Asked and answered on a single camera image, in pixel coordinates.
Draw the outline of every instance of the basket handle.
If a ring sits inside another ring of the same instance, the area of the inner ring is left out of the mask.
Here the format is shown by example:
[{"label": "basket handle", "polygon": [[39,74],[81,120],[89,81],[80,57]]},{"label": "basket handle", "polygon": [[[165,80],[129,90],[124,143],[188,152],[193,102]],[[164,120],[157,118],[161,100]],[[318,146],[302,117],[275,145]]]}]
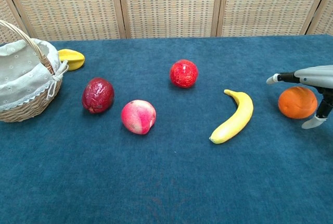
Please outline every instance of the basket handle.
[{"label": "basket handle", "polygon": [[51,74],[54,74],[53,68],[51,66],[51,63],[49,60],[46,58],[46,56],[42,53],[41,49],[38,47],[38,45],[27,35],[25,34],[22,30],[17,28],[16,26],[10,24],[9,22],[0,20],[0,25],[6,27],[7,29],[13,31],[14,33],[18,34],[22,39],[26,41],[37,53],[39,60],[41,63],[48,69],[48,71]]}]

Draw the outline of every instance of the lace trim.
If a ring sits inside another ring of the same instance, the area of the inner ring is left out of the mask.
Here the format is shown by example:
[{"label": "lace trim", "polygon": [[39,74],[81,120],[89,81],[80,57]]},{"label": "lace trim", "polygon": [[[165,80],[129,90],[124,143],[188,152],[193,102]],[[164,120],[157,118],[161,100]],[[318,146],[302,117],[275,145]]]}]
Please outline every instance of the lace trim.
[{"label": "lace trim", "polygon": [[36,91],[34,91],[33,93],[21,98],[20,100],[17,100],[17,101],[12,102],[12,103],[5,104],[3,106],[0,106],[0,112],[5,111],[5,110],[9,110],[11,108],[15,108],[17,106],[21,106],[24,103],[27,103],[31,100],[34,100],[36,98],[36,96],[39,96],[41,93],[43,93],[45,90],[47,90],[49,88],[51,82],[52,81],[48,81],[43,86],[39,87]]}]

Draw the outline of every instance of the red fruit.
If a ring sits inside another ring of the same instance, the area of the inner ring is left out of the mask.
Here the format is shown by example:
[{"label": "red fruit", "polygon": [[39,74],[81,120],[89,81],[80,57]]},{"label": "red fruit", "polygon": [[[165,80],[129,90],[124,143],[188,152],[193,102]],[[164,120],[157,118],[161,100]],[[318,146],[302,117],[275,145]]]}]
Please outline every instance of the red fruit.
[{"label": "red fruit", "polygon": [[146,134],[154,125],[156,111],[144,100],[133,100],[127,103],[121,111],[121,121],[125,127],[136,134]]},{"label": "red fruit", "polygon": [[189,88],[198,77],[197,66],[189,60],[179,60],[170,69],[171,82],[181,88]]},{"label": "red fruit", "polygon": [[114,99],[114,89],[110,82],[103,78],[91,80],[82,94],[82,105],[90,113],[102,113],[108,109]]}]

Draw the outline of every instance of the dark red fruit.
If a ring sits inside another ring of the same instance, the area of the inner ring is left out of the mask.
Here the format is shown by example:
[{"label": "dark red fruit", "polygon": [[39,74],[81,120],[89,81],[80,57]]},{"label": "dark red fruit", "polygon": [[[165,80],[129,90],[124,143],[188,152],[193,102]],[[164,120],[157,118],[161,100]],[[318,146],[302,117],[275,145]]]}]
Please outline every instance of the dark red fruit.
[{"label": "dark red fruit", "polygon": [[103,78],[92,79],[82,94],[82,105],[90,113],[102,113],[108,109],[114,99],[114,89],[110,82]]},{"label": "dark red fruit", "polygon": [[181,88],[189,88],[198,77],[197,66],[189,60],[179,60],[170,69],[171,82]]}]

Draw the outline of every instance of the pink peach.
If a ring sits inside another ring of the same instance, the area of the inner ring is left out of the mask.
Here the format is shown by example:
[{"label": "pink peach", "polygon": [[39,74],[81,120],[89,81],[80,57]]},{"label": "pink peach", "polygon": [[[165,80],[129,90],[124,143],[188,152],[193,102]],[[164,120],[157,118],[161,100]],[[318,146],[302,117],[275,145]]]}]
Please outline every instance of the pink peach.
[{"label": "pink peach", "polygon": [[155,123],[156,111],[147,101],[133,100],[121,111],[121,121],[125,127],[136,134],[146,134]]}]

